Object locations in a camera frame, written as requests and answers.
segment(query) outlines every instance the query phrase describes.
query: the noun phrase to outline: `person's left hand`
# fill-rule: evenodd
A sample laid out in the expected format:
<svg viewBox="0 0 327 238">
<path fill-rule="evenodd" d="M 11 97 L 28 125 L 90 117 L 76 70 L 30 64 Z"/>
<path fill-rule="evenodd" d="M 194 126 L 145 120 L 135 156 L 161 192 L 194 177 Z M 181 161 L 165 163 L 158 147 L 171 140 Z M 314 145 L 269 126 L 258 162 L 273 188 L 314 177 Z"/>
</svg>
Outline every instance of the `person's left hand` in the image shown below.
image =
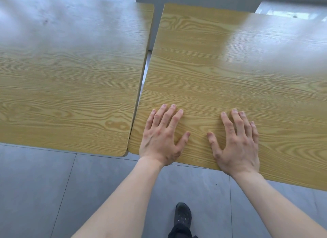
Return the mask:
<svg viewBox="0 0 327 238">
<path fill-rule="evenodd" d="M 140 146 L 140 157 L 151 158 L 160 162 L 161 166 L 173 163 L 183 151 L 191 133 L 186 132 L 178 143 L 174 144 L 174 134 L 178 121 L 183 116 L 180 109 L 172 118 L 176 105 L 172 104 L 166 111 L 166 104 L 156 112 L 153 110 L 146 122 Z"/>
</svg>

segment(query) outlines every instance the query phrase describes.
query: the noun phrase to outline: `dark trousers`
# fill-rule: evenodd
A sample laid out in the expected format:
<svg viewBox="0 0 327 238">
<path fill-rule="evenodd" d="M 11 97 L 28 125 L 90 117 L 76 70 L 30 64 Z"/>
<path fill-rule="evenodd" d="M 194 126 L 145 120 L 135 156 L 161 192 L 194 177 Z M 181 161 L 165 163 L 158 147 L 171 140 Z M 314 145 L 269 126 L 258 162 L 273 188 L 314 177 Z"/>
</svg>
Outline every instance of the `dark trousers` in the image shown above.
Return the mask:
<svg viewBox="0 0 327 238">
<path fill-rule="evenodd" d="M 190 229 L 188 227 L 181 223 L 178 223 L 173 227 L 173 229 L 168 235 L 168 238 L 192 238 L 192 233 L 190 232 Z"/>
</svg>

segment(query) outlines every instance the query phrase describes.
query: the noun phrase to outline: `foot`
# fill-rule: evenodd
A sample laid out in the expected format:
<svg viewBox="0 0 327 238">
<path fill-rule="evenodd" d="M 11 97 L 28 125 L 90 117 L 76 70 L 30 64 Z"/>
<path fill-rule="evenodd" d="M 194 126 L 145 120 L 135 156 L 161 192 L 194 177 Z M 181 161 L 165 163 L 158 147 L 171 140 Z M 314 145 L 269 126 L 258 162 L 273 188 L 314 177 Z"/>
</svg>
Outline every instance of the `foot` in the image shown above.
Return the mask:
<svg viewBox="0 0 327 238">
<path fill-rule="evenodd" d="M 191 227 L 192 214 L 190 208 L 185 203 L 178 203 L 175 209 L 174 225 L 181 223 L 186 227 Z"/>
</svg>

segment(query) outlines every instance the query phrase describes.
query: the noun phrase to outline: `finger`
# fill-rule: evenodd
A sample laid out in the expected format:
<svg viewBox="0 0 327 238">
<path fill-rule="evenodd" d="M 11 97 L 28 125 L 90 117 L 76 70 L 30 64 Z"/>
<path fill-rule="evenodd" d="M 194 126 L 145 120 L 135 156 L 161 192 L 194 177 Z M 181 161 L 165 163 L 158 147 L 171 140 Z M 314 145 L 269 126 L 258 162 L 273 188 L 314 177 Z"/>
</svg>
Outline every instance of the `finger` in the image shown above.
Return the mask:
<svg viewBox="0 0 327 238">
<path fill-rule="evenodd" d="M 244 130 L 244 123 L 242 119 L 240 118 L 237 109 L 232 109 L 231 116 L 233 117 L 234 123 L 236 125 L 236 134 L 239 135 L 245 135 Z"/>
<path fill-rule="evenodd" d="M 182 118 L 183 116 L 183 110 L 180 109 L 171 119 L 170 124 L 169 124 L 169 128 L 175 132 L 175 129 L 177 127 L 177 124 L 179 122 L 179 120 Z"/>
<path fill-rule="evenodd" d="M 180 138 L 180 140 L 177 142 L 176 144 L 176 148 L 179 152 L 182 153 L 185 145 L 187 144 L 188 142 L 188 139 L 190 137 L 191 133 L 190 132 L 185 132 L 185 134 L 183 134 L 182 138 Z"/>
<path fill-rule="evenodd" d="M 166 111 L 166 113 L 163 115 L 162 120 L 160 122 L 161 126 L 167 127 L 168 121 L 171 118 L 171 116 L 174 114 L 175 109 L 176 109 L 176 104 L 172 104 L 170 108 Z"/>
<path fill-rule="evenodd" d="M 157 111 L 157 113 L 154 115 L 154 118 L 153 118 L 153 123 L 152 123 L 152 128 L 155 128 L 159 125 L 160 123 L 160 120 L 166 110 L 166 106 L 167 104 L 163 104 L 160 109 Z"/>
<path fill-rule="evenodd" d="M 245 112 L 240 111 L 238 114 L 240 115 L 240 117 L 241 117 L 241 119 L 242 119 L 242 121 L 244 123 L 244 129 L 245 129 L 246 136 L 249 137 L 249 138 L 252 138 L 252 127 L 251 127 L 251 125 L 250 125 L 250 123 L 249 123 L 249 121 L 248 121 L 248 119 L 247 119 L 247 117 L 245 115 Z"/>
<path fill-rule="evenodd" d="M 258 129 L 254 123 L 254 121 L 251 122 L 252 127 L 252 138 L 255 144 L 259 144 L 259 132 Z"/>
<path fill-rule="evenodd" d="M 144 131 L 151 129 L 151 126 L 152 126 L 152 123 L 153 123 L 153 118 L 154 118 L 155 113 L 156 113 L 156 110 L 153 109 L 151 111 L 151 113 L 150 113 L 147 121 L 146 121 Z"/>
<path fill-rule="evenodd" d="M 217 159 L 217 156 L 221 156 L 223 151 L 219 147 L 217 138 L 214 133 L 208 132 L 207 137 L 211 146 L 212 154 L 214 155 L 214 158 Z"/>
<path fill-rule="evenodd" d="M 228 139 L 229 137 L 236 135 L 234 125 L 231 122 L 231 120 L 229 120 L 229 118 L 225 112 L 221 113 L 221 120 L 223 121 L 223 124 L 225 126 L 226 138 Z"/>
</svg>

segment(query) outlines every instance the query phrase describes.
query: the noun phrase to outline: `person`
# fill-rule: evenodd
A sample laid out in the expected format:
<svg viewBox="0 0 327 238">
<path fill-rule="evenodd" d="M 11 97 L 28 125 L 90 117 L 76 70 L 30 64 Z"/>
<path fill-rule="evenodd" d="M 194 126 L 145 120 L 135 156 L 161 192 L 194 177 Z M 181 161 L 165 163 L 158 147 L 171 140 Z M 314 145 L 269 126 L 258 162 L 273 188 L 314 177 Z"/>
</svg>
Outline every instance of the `person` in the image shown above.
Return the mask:
<svg viewBox="0 0 327 238">
<path fill-rule="evenodd" d="M 190 137 L 186 132 L 174 144 L 174 133 L 183 110 L 166 104 L 153 110 L 146 122 L 140 145 L 140 159 L 128 177 L 117 187 L 102 206 L 72 236 L 140 238 L 145 213 L 154 183 L 164 166 L 174 162 Z M 259 134 L 246 114 L 233 109 L 232 119 L 225 112 L 221 119 L 226 130 L 226 147 L 222 149 L 212 132 L 207 133 L 213 156 L 220 169 L 231 176 L 258 212 L 273 238 L 327 237 L 327 231 L 276 191 L 259 173 Z M 192 237 L 189 230 L 191 212 L 186 204 L 178 203 L 175 226 L 169 238 Z"/>
</svg>

